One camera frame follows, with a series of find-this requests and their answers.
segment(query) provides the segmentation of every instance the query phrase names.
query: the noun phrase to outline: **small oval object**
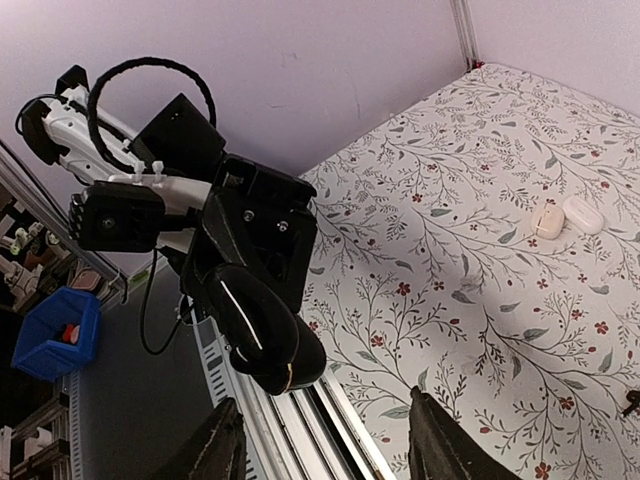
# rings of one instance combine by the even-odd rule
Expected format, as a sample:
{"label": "small oval object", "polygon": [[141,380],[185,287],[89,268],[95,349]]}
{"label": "small oval object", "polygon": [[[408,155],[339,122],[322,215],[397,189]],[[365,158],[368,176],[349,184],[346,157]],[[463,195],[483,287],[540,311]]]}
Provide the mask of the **small oval object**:
{"label": "small oval object", "polygon": [[580,197],[567,198],[562,204],[567,219],[587,235],[596,235],[604,228],[604,217]]}
{"label": "small oval object", "polygon": [[564,212],[552,203],[541,203],[533,210],[531,230],[537,236],[553,240],[560,235],[564,226]]}

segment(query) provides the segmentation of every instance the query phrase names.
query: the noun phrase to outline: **floral pattern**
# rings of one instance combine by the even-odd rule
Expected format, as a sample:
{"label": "floral pattern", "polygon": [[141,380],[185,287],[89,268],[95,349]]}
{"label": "floral pattern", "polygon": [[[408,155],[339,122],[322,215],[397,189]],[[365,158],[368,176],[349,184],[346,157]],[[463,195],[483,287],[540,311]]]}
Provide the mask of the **floral pattern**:
{"label": "floral pattern", "polygon": [[[320,164],[303,306],[399,478],[410,388],[523,479],[640,478],[640,119],[485,65]],[[548,241],[536,204],[606,217]]]}

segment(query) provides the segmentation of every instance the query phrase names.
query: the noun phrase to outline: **blue plastic basket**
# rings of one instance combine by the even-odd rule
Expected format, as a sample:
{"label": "blue plastic basket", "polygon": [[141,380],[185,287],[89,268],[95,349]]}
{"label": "blue plastic basket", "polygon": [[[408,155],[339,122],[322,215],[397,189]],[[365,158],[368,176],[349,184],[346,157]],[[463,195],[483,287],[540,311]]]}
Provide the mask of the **blue plastic basket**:
{"label": "blue plastic basket", "polygon": [[[69,324],[80,325],[78,343],[53,340]],[[93,361],[99,324],[100,301],[90,293],[62,287],[24,318],[11,365],[53,382]]]}

